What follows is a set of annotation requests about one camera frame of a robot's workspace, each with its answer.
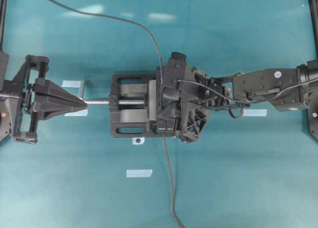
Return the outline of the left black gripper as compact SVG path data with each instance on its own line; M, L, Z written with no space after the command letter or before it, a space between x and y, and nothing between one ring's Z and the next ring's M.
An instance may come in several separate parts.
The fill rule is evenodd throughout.
M48 64L49 59L47 57L27 55L25 62L11 81L13 95L9 98L9 125L10 135L17 142L28 144L37 143L36 121L48 120L55 116L87 109L87 104L83 100L44 78L49 69ZM29 83L31 70L35 70L39 73L39 78L37 78L34 83L35 95L42 96L48 102L56 102L60 105L41 104L33 106L32 112L29 111L32 98L32 84ZM30 129L27 132L20 130L23 112L31 115Z

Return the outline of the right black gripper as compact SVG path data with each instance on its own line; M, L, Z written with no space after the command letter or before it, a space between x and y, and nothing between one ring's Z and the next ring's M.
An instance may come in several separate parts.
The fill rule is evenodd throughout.
M233 77L209 77L196 67L188 69L187 73L178 79L178 89L188 93L185 98L206 108L190 101L181 102L181 109L165 108L157 115L157 132L176 132L182 142L191 143L199 140L211 117L209 109L231 110L231 89L225 84L232 82Z

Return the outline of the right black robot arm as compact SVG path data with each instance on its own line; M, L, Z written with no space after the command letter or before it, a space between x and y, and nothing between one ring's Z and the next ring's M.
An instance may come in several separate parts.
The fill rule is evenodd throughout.
M171 58L159 72L157 131L185 143L197 141L212 111L240 113L269 102L279 111L313 110L317 104L318 63L294 69L265 69L208 77L184 60Z

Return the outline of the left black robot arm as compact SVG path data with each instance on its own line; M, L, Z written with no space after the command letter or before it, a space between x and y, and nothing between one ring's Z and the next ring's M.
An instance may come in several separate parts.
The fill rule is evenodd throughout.
M37 143L40 120L87 109L87 103L45 78L49 59L28 55L11 80L4 78L8 54L0 54L0 140Z

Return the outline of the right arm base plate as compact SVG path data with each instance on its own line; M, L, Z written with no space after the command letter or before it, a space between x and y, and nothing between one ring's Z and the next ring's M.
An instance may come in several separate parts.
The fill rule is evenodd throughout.
M310 134L318 140L318 93L313 92L309 97L308 127Z

